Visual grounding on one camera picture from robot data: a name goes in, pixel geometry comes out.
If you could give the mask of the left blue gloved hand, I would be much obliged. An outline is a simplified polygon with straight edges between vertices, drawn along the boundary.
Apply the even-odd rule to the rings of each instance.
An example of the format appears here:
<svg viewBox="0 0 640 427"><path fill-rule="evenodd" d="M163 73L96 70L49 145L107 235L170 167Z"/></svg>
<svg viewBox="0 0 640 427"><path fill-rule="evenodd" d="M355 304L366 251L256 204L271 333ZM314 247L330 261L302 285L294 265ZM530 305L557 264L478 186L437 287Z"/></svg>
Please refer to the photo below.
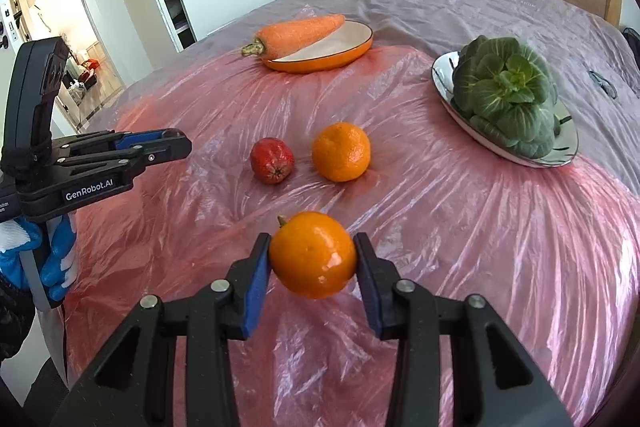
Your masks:
<svg viewBox="0 0 640 427"><path fill-rule="evenodd" d="M76 281L75 225L69 215L47 223L25 217L1 223L1 278L27 291L40 311L58 307Z"/></svg>

